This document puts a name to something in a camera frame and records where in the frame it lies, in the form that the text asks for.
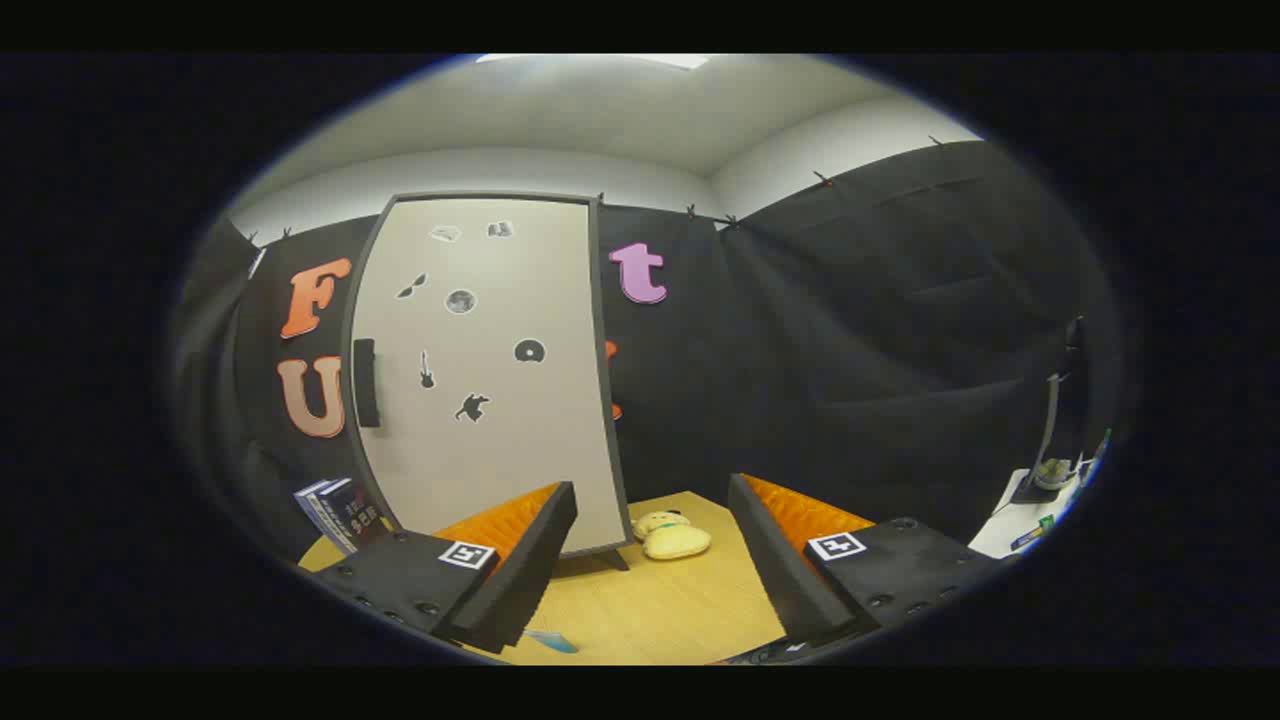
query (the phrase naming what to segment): orange letter f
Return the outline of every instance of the orange letter f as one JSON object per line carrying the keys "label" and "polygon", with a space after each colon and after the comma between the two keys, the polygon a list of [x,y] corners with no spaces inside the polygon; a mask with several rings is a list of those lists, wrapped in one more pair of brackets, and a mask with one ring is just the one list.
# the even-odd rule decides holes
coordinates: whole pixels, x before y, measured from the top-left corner
{"label": "orange letter f", "polygon": [[289,320],[280,328],[280,337],[289,340],[316,329],[320,318],[315,316],[311,306],[315,305],[321,310],[328,307],[329,301],[333,300],[333,278],[344,278],[349,272],[351,260],[343,258],[293,275],[293,279],[289,281],[293,283]]}

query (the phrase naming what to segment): white wall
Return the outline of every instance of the white wall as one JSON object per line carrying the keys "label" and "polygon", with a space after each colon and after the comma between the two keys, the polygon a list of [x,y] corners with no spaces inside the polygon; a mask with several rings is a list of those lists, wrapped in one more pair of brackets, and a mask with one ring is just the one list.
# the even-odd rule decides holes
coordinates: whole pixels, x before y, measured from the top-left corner
{"label": "white wall", "polygon": [[730,160],[712,188],[726,213],[745,218],[826,177],[928,147],[980,140],[972,131],[915,100],[887,97],[855,102],[787,128]]}
{"label": "white wall", "polygon": [[595,196],[604,201],[722,217],[710,183],[648,163],[585,152],[477,147],[398,155],[307,178],[233,210],[232,223],[262,246],[312,228],[383,211],[397,193],[429,191],[518,191]]}

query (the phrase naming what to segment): whiteboard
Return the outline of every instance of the whiteboard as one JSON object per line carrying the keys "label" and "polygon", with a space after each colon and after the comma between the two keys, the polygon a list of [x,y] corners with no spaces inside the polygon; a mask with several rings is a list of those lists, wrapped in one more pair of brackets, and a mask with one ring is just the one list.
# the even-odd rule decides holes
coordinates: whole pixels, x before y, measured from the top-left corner
{"label": "whiteboard", "polygon": [[563,555],[632,542],[598,251],[593,200],[388,204],[353,268],[344,347],[374,341],[379,420],[358,427],[357,456],[402,527],[430,534],[567,480],[579,512]]}

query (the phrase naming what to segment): ceiling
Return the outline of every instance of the ceiling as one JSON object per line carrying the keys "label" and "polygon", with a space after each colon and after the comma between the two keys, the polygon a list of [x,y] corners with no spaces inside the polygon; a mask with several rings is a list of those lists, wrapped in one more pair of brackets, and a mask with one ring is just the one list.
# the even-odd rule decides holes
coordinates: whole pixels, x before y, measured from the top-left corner
{"label": "ceiling", "polygon": [[608,55],[472,59],[338,119],[237,205],[356,163],[481,146],[594,152],[710,177],[773,133],[893,92],[810,55],[716,55],[694,70]]}

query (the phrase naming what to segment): whiteboard frame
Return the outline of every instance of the whiteboard frame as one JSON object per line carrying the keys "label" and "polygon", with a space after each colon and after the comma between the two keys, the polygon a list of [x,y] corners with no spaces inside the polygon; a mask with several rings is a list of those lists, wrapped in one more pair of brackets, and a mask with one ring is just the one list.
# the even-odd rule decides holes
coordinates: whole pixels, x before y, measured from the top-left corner
{"label": "whiteboard frame", "polygon": [[622,462],[618,455],[618,442],[617,433],[614,432],[613,420],[613,405],[612,397],[613,392],[609,383],[609,359],[605,350],[605,337],[604,337],[604,288],[602,281],[600,270],[600,233],[599,233],[599,208],[600,200],[598,197],[576,196],[576,195],[556,195],[556,193],[539,193],[539,192],[475,192],[475,191],[445,191],[445,192],[408,192],[393,195],[388,200],[387,205],[383,208],[381,215],[378,217],[378,222],[374,224],[372,231],[370,231],[369,237],[365,240],[364,246],[360,249],[360,255],[352,265],[351,278],[352,278],[352,293],[351,300],[347,302],[346,311],[342,319],[342,366],[347,372],[347,382],[342,383],[343,393],[343,411],[346,413],[347,428],[349,428],[348,442],[351,443],[352,455],[356,459],[356,465],[365,475],[366,486],[372,491],[374,496],[379,500],[383,509],[390,515],[396,527],[403,528],[404,525],[396,516],[396,511],[387,502],[387,497],[383,495],[381,489],[378,487],[378,478],[374,475],[372,468],[369,464],[369,456],[365,454],[365,445],[360,438],[360,425],[356,416],[356,383],[353,373],[353,343],[355,343],[355,319],[356,319],[356,305],[360,297],[361,283],[365,275],[365,266],[369,263],[369,256],[372,252],[374,242],[381,233],[383,224],[390,215],[392,209],[399,202],[416,202],[422,200],[532,200],[541,202],[567,202],[571,205],[582,205],[588,210],[588,246],[590,254],[590,266],[591,273],[591,315],[595,323],[595,337],[596,337],[596,378],[600,383],[600,416],[604,420],[605,428],[605,442],[609,452],[609,465],[613,470],[613,488],[618,498],[618,524],[621,530],[621,539],[605,543],[598,547],[580,548],[572,552],[562,552],[561,557],[577,557],[582,555],[595,555],[599,552],[607,552],[611,550],[617,550],[628,544],[635,544],[635,536],[631,530],[631,518],[627,512],[627,497],[626,497],[626,484],[622,477]]}

